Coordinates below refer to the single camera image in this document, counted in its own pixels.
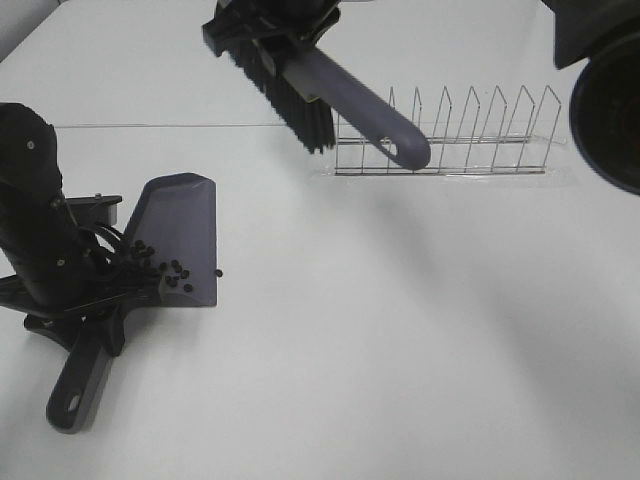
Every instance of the hole in handle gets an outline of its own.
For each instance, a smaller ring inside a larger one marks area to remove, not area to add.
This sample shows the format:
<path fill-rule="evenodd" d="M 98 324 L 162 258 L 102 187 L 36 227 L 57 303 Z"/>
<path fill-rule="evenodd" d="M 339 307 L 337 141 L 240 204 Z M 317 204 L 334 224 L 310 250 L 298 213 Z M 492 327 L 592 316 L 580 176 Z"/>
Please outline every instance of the hole in handle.
<path fill-rule="evenodd" d="M 81 398 L 82 398 L 82 394 L 80 392 L 74 392 L 71 395 L 71 399 L 67 404 L 67 413 L 73 413 L 78 409 L 78 405 L 80 405 Z"/>

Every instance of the dish rack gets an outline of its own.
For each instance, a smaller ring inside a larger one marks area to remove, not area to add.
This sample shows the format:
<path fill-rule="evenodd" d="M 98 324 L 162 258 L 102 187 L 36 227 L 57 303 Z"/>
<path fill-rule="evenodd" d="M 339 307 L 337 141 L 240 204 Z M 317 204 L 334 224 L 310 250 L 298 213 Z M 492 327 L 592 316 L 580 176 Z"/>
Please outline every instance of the dish rack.
<path fill-rule="evenodd" d="M 396 108 L 393 87 L 389 104 Z M 419 88 L 413 94 L 411 121 L 429 138 L 431 162 L 418 171 L 392 163 L 351 125 L 338 116 L 336 121 L 335 170 L 338 176 L 391 175 L 522 175 L 543 174 L 556 139 L 562 102 L 546 86 L 536 102 L 529 88 L 521 86 L 510 108 L 500 86 L 493 89 L 488 108 L 483 108 L 474 86 L 468 90 L 461 114 L 452 95 L 444 87 L 434 122 L 423 122 Z M 394 152 L 388 139 L 383 145 Z"/>

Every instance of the black bristles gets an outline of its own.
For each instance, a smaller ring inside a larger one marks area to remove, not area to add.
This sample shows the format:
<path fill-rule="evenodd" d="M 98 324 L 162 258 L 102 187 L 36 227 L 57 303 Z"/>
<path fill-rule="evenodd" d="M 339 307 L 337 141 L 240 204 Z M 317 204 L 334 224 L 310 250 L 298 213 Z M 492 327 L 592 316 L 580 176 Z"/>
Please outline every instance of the black bristles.
<path fill-rule="evenodd" d="M 228 52 L 310 153 L 316 150 L 322 153 L 325 147 L 335 146 L 333 116 L 326 102 L 322 99 L 307 102 L 286 79 L 271 75 L 251 41 L 237 42 Z"/>

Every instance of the gray brush handle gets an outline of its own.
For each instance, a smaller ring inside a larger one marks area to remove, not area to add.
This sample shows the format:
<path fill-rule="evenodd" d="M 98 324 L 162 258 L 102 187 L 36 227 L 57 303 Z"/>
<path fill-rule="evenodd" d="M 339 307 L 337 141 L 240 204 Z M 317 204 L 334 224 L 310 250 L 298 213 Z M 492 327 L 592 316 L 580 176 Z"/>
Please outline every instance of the gray brush handle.
<path fill-rule="evenodd" d="M 287 59 L 282 74 L 302 97 L 320 97 L 331 105 L 402 168 L 420 170 L 429 163 L 431 148 L 420 129 L 318 48 Z M 385 139 L 395 144 L 395 155 L 383 144 Z"/>

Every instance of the white tabletop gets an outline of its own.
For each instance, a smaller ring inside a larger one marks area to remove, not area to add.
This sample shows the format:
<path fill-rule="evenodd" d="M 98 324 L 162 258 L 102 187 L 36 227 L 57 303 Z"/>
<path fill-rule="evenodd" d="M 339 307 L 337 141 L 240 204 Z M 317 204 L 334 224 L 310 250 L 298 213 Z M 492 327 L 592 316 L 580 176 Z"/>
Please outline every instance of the white tabletop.
<path fill-rule="evenodd" d="M 67 127 L 218 123 L 60 128 L 58 136 L 65 193 L 122 194 L 120 226 L 152 177 L 194 171 L 217 182 L 219 306 L 132 314 L 97 416 L 75 436 L 44 418 L 66 353 L 4 310 L 0 478 L 637 476 L 639 199 L 600 180 L 572 146 L 552 149 L 544 176 L 321 174 L 322 159 L 304 154 L 285 127 L 221 126 L 277 120 L 240 72 L 200 48 L 208 2 L 151 3 L 66 3 L 0 65 L 0 96 Z M 349 58 L 374 87 L 409 83 L 385 69 L 388 79 L 367 77 L 377 69 L 364 48 L 371 28 L 349 31 L 357 22 L 347 12 L 373 12 L 362 14 L 365 23 L 384 19 L 398 45 L 409 45 L 400 36 L 409 27 L 426 44 L 430 33 L 417 19 L 429 18 L 431 2 L 406 2 L 395 20 L 397 3 L 345 5 L 336 37 L 351 38 L 353 50 L 327 37 L 334 56 Z M 476 20 L 476 3 L 447 4 L 460 22 L 488 29 L 478 43 L 492 44 L 505 17 L 526 10 L 506 9 L 491 27 Z M 427 84 L 447 83 L 456 67 L 460 85 L 488 85 L 494 75 L 517 85 L 526 76 L 552 83 L 566 101 L 577 70 L 553 71 L 545 39 L 552 17 L 529 10 L 522 45 L 504 42 L 519 50 L 516 64 L 471 55 L 431 69 L 414 61 L 419 48 L 392 56 L 391 40 L 385 58 L 432 76 Z M 436 18 L 435 30 L 452 22 Z M 92 48 L 107 44 L 90 35 L 107 24 L 113 50 Z M 141 24 L 156 39 L 164 32 L 165 43 L 136 43 Z M 63 31 L 68 38 L 56 35 Z M 181 45 L 175 56 L 167 53 L 172 35 Z M 186 48 L 189 35 L 195 51 Z M 442 38 L 438 48 L 459 41 Z M 130 77 L 120 66 L 109 77 L 95 71 L 127 55 Z M 28 65 L 46 72 L 44 89 Z M 156 85 L 152 68 L 174 72 L 176 83 Z M 212 84 L 234 88 L 205 95 L 205 71 Z M 188 78 L 195 86 L 178 88 Z M 114 96 L 123 89 L 126 98 Z M 229 107 L 236 101 L 242 109 Z"/>

